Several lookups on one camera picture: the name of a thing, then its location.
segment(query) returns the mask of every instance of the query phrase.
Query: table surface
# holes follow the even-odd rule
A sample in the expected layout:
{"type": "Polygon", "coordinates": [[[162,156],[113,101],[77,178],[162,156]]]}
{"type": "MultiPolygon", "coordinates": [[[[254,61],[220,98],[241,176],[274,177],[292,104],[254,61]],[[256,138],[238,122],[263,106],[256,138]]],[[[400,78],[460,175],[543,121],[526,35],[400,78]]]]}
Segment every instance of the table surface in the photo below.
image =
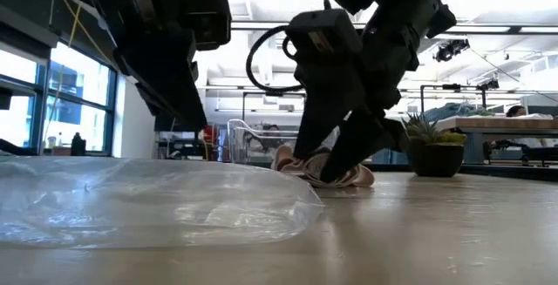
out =
{"type": "Polygon", "coordinates": [[[555,119],[506,119],[506,118],[450,118],[436,125],[440,130],[453,128],[493,128],[522,130],[558,130],[555,119]]]}
{"type": "Polygon", "coordinates": [[[319,191],[319,221],[231,247],[0,251],[2,284],[555,284],[558,187],[379,173],[319,191]]]}

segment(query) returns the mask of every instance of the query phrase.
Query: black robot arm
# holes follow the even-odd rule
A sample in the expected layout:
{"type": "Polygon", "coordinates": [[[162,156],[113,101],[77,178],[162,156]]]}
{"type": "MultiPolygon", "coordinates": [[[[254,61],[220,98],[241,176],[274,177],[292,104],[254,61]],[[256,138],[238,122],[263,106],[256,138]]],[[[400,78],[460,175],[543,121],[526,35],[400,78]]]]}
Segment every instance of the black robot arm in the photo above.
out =
{"type": "Polygon", "coordinates": [[[230,40],[228,0],[82,0],[105,20],[120,71],[138,80],[153,115],[170,113],[199,131],[206,116],[194,81],[194,53],[230,40]]]}
{"type": "Polygon", "coordinates": [[[307,92],[295,156],[307,157],[336,127],[341,132],[322,170],[333,181],[373,153],[404,151],[401,123],[384,110],[401,96],[398,83],[419,67],[417,49],[456,24],[440,0],[336,0],[349,13],[378,8],[363,31],[356,31],[343,10],[299,14],[285,28],[296,47],[295,77],[307,92]]]}

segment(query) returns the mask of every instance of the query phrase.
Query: yellow cable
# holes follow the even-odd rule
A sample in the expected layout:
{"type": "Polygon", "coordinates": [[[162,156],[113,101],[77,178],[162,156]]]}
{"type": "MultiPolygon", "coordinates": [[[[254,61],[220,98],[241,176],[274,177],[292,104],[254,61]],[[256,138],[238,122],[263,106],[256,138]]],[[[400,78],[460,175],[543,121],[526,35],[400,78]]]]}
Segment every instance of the yellow cable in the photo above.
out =
{"type": "Polygon", "coordinates": [[[206,161],[210,161],[209,159],[209,150],[208,150],[208,144],[206,143],[206,139],[205,137],[205,132],[203,133],[203,135],[201,136],[201,142],[203,142],[203,147],[206,149],[206,161]]]}
{"type": "MultiPolygon", "coordinates": [[[[71,27],[70,40],[68,41],[68,48],[71,48],[73,37],[76,34],[76,27],[78,26],[80,11],[81,11],[81,5],[78,5],[78,10],[76,10],[75,14],[72,12],[72,15],[74,15],[74,19],[73,19],[73,26],[71,27]]],[[[56,104],[58,102],[58,97],[60,96],[60,91],[62,90],[63,81],[64,81],[64,65],[62,64],[60,65],[60,81],[58,81],[58,89],[56,90],[56,95],[54,96],[54,102],[52,102],[51,116],[49,116],[49,121],[46,123],[46,128],[44,130],[43,143],[46,143],[46,139],[48,138],[49,135],[49,128],[51,127],[52,116],[54,115],[54,111],[56,110],[56,104]]]]}
{"type": "MultiPolygon", "coordinates": [[[[103,57],[103,59],[111,65],[112,68],[114,68],[114,65],[112,65],[112,60],[108,58],[107,55],[105,55],[105,53],[101,50],[101,48],[97,45],[97,43],[95,42],[95,40],[93,40],[93,38],[91,37],[91,35],[89,34],[89,31],[87,31],[87,29],[84,27],[84,25],[81,24],[81,21],[79,21],[78,19],[78,15],[79,13],[74,13],[73,9],[70,6],[70,3],[68,3],[68,0],[63,0],[64,3],[66,4],[66,8],[70,11],[70,13],[73,15],[73,17],[75,18],[75,20],[77,21],[77,23],[79,24],[79,27],[81,28],[81,30],[85,33],[85,35],[87,36],[87,38],[89,39],[89,41],[93,44],[93,46],[95,47],[95,49],[97,49],[97,51],[99,52],[99,54],[103,57]]],[[[81,9],[81,4],[78,4],[78,12],[81,9]]]]}

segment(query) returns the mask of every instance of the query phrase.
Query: potted plant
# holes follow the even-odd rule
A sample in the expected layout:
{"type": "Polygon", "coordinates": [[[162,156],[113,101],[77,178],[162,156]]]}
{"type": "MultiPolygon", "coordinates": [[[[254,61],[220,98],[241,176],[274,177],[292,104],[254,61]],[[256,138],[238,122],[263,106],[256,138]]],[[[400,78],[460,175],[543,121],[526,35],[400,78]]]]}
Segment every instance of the potted plant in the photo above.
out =
{"type": "Polygon", "coordinates": [[[466,135],[440,132],[438,122],[428,123],[420,115],[403,121],[409,135],[407,159],[418,176],[452,177],[463,162],[466,135]]]}

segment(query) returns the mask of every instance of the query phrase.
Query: fabric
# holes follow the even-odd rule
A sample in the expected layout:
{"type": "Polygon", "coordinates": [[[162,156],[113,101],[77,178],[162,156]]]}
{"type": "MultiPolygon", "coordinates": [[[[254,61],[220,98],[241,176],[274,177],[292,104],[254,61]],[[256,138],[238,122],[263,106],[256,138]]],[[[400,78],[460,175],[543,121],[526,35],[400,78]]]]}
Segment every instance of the fabric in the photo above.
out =
{"type": "Polygon", "coordinates": [[[464,103],[448,103],[440,108],[433,108],[425,112],[425,120],[433,122],[436,120],[448,119],[452,116],[468,117],[476,112],[473,105],[464,103]]]}
{"type": "Polygon", "coordinates": [[[511,139],[512,142],[520,145],[525,145],[530,148],[537,148],[543,147],[543,139],[541,138],[520,138],[520,139],[511,139]]]}
{"type": "Polygon", "coordinates": [[[328,147],[321,147],[308,160],[302,161],[293,156],[292,148],[280,146],[277,148],[271,168],[279,172],[299,176],[303,180],[308,181],[313,187],[341,188],[351,185],[370,187],[374,183],[372,172],[361,164],[354,166],[344,176],[330,183],[321,181],[319,177],[329,156],[330,149],[328,147]]]}

